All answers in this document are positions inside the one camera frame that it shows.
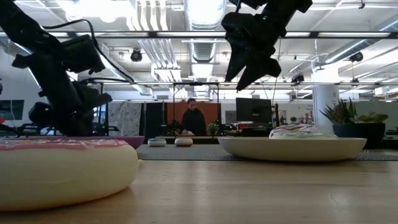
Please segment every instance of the woman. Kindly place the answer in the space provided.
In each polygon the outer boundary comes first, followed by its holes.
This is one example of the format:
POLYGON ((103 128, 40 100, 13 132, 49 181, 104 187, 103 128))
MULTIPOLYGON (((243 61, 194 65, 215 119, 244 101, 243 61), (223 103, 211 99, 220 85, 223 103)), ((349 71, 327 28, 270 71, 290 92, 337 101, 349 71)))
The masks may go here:
POLYGON ((206 136, 206 122, 203 113, 197 108, 197 101, 188 100, 188 110, 182 116, 183 132, 191 131, 196 136, 206 136))

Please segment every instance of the white column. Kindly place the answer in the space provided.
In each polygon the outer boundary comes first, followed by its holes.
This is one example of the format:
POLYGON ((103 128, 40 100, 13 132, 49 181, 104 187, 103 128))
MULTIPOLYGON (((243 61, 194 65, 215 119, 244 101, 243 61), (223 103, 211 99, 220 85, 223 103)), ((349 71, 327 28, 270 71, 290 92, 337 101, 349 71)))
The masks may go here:
MULTIPOLYGON (((338 83, 338 67, 327 65, 324 70, 313 71, 313 82, 316 83, 338 83)), ((326 108, 326 105, 333 108, 339 99, 338 86, 314 86, 313 94, 313 116, 314 123, 322 133, 333 134, 333 124, 320 111, 326 108)))

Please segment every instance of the ceiling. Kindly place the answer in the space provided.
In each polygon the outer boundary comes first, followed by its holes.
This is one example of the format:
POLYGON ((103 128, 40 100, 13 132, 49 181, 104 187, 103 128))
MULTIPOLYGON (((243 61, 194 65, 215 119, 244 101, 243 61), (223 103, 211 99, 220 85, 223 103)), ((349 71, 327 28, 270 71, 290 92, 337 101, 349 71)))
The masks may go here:
MULTIPOLYGON (((33 19, 39 22, 43 26, 53 26, 55 24, 61 24, 66 22, 65 9, 60 7, 60 2, 68 2, 69 0, 19 0, 16 1, 17 5, 33 19)), ((150 4, 147 3, 147 21, 150 21, 150 4)), ((364 9, 358 9, 361 1, 359 0, 313 0, 313 6, 306 13, 302 14, 296 12, 292 20, 287 26, 287 30, 294 31, 369 31, 377 30, 380 25, 388 20, 395 17, 398 20, 398 1, 396 0, 365 0, 366 7, 364 9)), ((157 5, 157 13, 160 14, 159 1, 155 2, 157 5)), ((166 3, 166 21, 169 30, 187 30, 185 22, 185 11, 182 0, 168 0, 166 3)), ((130 6, 128 0, 117 0, 109 1, 108 7, 110 10, 102 9, 101 12, 88 12, 84 16, 93 24, 96 32, 101 31, 127 31, 129 30, 126 25, 126 16, 129 15, 127 6, 130 6), (111 23, 103 22, 99 16, 111 13, 117 15, 118 18, 111 23)), ((138 2, 139 13, 141 12, 142 2, 138 2)), ((226 13, 234 11, 234 5, 227 3, 226 13)), ((240 10, 242 13, 255 14, 256 11, 249 7, 242 7, 240 10)), ((203 16, 206 16, 206 8, 204 6, 203 16)), ((70 27, 64 27, 60 30, 80 31, 84 32, 88 30, 86 24, 76 24, 70 27)), ((135 48, 140 48, 139 40, 137 39, 100 39, 101 44, 107 46, 110 50, 110 57, 117 62, 125 71, 129 72, 131 76, 137 82, 154 82, 154 77, 151 73, 152 62, 149 60, 144 50, 143 59, 141 62, 132 62, 130 60, 130 54, 135 48)), ((182 43, 183 39, 172 39, 172 48, 174 50, 175 58, 178 66, 181 68, 181 77, 185 78, 192 77, 191 64, 192 58, 190 56, 189 44, 182 43)), ((294 70, 304 60, 317 61, 317 55, 328 55, 352 40, 333 40, 333 39, 283 39, 276 43, 275 58, 279 59, 279 63, 282 67, 282 73, 279 77, 279 82, 283 80, 290 81, 292 75, 297 72, 305 75, 305 81, 311 81, 311 64, 307 66, 299 67, 300 70, 294 70)), ((341 61, 337 63, 339 66, 339 77, 342 81, 351 80, 352 77, 365 77, 367 74, 376 72, 386 65, 397 62, 398 51, 391 50, 397 47, 397 40, 382 40, 368 48, 363 49, 361 52, 364 55, 362 62, 351 62, 341 61)), ((228 67, 228 55, 231 52, 229 43, 218 43, 216 48, 215 59, 212 62, 213 71, 209 81, 218 80, 222 82, 228 67)), ((385 72, 380 72, 375 75, 367 76, 361 81, 376 82, 379 80, 386 80, 391 77, 398 75, 398 65, 391 65, 391 69, 385 72)), ((105 70, 99 74, 98 77, 115 77, 115 74, 109 70, 105 70)), ((273 78, 265 76, 261 81, 274 82, 273 78)), ((114 90, 130 90, 131 87, 113 86, 114 90)), ((372 90, 373 87, 362 88, 361 93, 372 90)))

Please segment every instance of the black monitor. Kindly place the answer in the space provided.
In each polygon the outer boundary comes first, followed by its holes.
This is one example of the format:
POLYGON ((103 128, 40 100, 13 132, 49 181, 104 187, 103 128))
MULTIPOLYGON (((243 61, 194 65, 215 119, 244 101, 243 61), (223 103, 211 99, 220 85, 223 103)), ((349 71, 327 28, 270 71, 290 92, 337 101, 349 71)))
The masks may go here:
POLYGON ((271 100, 237 98, 236 121, 252 121, 253 123, 272 122, 271 100))

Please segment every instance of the succulent plant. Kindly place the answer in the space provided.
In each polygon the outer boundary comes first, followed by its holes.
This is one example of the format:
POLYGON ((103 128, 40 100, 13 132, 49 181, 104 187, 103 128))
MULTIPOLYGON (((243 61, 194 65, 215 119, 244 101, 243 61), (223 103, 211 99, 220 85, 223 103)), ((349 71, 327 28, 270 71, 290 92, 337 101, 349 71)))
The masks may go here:
POLYGON ((375 112, 358 116, 351 98, 349 99, 349 105, 343 100, 338 100, 338 104, 333 109, 327 105, 326 109, 320 112, 333 124, 382 123, 388 118, 386 114, 375 112))

